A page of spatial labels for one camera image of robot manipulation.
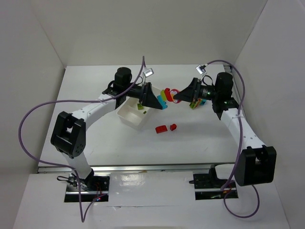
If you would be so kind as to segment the green red lego stack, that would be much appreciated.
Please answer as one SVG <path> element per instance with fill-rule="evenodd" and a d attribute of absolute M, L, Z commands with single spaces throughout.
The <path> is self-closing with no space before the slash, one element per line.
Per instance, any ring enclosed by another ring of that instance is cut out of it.
<path fill-rule="evenodd" d="M 191 102 L 189 104 L 189 107 L 194 110 L 195 108 L 197 108 L 199 105 L 201 104 L 201 100 L 197 100 L 196 102 Z"/>

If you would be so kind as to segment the red white round lego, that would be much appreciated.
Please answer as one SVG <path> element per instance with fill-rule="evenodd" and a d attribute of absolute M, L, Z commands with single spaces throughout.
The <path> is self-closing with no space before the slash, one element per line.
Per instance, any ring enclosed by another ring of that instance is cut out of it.
<path fill-rule="evenodd" d="M 175 103 L 175 104 L 178 104 L 178 103 L 181 102 L 181 101 L 178 100 L 178 99 L 174 99 L 174 96 L 177 95 L 178 93 L 179 93 L 179 90 L 177 90 L 177 89 L 171 89 L 171 90 L 170 90 L 170 96 L 171 96 L 171 98 L 172 98 L 172 102 Z"/>

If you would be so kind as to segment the red curved lego brick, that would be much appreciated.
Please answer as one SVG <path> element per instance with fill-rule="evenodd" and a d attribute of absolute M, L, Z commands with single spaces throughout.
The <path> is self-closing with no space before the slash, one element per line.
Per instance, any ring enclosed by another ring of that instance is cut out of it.
<path fill-rule="evenodd" d="M 166 125 L 161 125 L 161 126 L 157 126 L 155 128 L 155 131 L 157 134 L 160 134 L 160 133 L 164 133 L 164 132 L 167 132 L 168 129 L 167 129 L 167 126 Z"/>

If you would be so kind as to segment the small red lego brick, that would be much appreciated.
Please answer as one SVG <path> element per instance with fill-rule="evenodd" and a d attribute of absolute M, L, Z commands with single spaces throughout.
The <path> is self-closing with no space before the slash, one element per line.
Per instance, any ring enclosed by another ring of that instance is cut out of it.
<path fill-rule="evenodd" d="M 177 125 L 176 125 L 176 124 L 170 125 L 170 130 L 171 130 L 171 131 L 176 130 L 176 128 L 177 128 Z"/>

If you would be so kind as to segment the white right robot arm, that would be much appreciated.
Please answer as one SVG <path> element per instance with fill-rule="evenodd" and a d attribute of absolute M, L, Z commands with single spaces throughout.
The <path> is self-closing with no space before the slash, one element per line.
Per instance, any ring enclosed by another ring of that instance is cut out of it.
<path fill-rule="evenodd" d="M 213 111 L 228 128 L 238 144 L 236 161 L 229 176 L 240 186 L 271 183 L 274 179 L 276 150 L 267 146 L 246 121 L 241 104 L 232 96 L 233 77 L 222 72 L 212 85 L 193 78 L 191 83 L 173 98 L 185 102 L 210 100 Z"/>

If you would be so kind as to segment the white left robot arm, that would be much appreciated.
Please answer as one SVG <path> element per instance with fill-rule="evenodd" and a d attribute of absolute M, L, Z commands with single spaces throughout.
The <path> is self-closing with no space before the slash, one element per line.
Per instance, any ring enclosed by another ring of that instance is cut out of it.
<path fill-rule="evenodd" d="M 94 171 L 84 154 L 88 128 L 101 117 L 121 106 L 127 96 L 138 99 L 143 106 L 162 109 L 150 82 L 139 86 L 131 80 L 131 70 L 120 67 L 114 75 L 114 80 L 108 84 L 107 89 L 94 103 L 72 113 L 61 112 L 57 116 L 51 135 L 51 144 L 63 154 L 69 166 L 74 168 L 75 179 L 86 188 L 94 181 Z"/>

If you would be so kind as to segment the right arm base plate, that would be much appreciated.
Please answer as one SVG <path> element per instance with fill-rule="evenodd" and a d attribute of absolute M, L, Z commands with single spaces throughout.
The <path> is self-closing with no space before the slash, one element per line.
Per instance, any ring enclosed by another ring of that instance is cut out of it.
<path fill-rule="evenodd" d="M 219 179 L 212 173 L 193 174 L 193 179 L 189 181 L 189 184 L 194 186 L 195 200 L 216 200 L 224 197 L 228 199 L 238 198 L 235 182 L 221 191 L 221 187 L 225 183 L 226 179 Z"/>

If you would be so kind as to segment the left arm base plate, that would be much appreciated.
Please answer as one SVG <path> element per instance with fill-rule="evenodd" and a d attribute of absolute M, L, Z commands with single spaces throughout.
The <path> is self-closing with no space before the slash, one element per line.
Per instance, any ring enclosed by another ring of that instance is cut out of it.
<path fill-rule="evenodd" d="M 79 187 L 75 175 L 69 174 L 68 177 L 58 176 L 57 179 L 66 181 L 66 191 L 64 202 L 65 203 L 76 203 L 79 202 Z M 92 202 L 94 198 L 97 198 L 96 202 L 108 202 L 109 199 L 109 184 L 110 176 L 102 175 L 95 176 L 93 183 L 90 186 L 81 184 L 81 201 Z"/>

